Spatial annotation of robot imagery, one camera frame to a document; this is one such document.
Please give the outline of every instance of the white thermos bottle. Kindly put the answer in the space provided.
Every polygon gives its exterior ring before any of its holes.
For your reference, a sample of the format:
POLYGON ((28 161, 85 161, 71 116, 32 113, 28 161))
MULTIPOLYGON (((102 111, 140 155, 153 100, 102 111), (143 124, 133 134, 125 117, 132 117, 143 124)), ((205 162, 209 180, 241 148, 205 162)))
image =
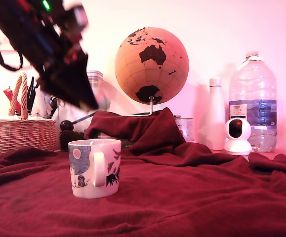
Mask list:
POLYGON ((223 150, 225 144, 225 104, 221 78, 210 79, 210 97, 206 110, 206 146, 223 150))

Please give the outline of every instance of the illustrated mug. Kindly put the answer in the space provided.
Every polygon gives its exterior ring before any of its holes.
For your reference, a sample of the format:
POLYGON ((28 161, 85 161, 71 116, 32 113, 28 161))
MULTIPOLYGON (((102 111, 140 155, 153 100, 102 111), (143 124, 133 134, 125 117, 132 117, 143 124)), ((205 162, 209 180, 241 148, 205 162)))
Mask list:
POLYGON ((88 139, 68 143, 73 194, 102 198, 119 189, 121 141, 88 139))

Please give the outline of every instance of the red blanket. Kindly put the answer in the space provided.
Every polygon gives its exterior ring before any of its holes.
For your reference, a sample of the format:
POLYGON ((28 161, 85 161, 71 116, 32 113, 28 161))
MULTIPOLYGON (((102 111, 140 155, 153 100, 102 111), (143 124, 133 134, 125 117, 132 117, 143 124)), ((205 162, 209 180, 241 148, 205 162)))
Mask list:
POLYGON ((0 237, 286 237, 286 156, 213 154, 185 143, 169 109, 149 118, 98 112, 97 131, 122 150, 119 191, 74 197, 68 153, 0 156, 0 237))

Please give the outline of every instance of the basket handle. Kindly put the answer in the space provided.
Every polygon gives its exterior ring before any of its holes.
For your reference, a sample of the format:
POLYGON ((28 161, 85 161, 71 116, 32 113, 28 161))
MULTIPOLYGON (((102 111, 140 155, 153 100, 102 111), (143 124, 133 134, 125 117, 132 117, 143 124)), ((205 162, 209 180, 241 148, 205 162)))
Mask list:
POLYGON ((16 86, 14 89, 14 95, 11 100, 11 107, 9 110, 9 115, 14 115, 17 97, 19 94, 21 83, 22 83, 21 119, 27 119, 28 118, 28 108, 27 108, 28 79, 27 79, 26 73, 21 73, 18 81, 16 82, 16 86))

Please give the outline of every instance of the mug handle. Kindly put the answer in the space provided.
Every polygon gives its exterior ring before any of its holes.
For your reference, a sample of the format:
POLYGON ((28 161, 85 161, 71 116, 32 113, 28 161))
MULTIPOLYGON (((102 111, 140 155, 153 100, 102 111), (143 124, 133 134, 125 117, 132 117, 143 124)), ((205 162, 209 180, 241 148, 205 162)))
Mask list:
POLYGON ((94 163, 94 181, 93 185, 95 187, 101 187, 105 185, 106 175, 105 175, 105 158, 103 152, 95 152, 93 154, 94 163))

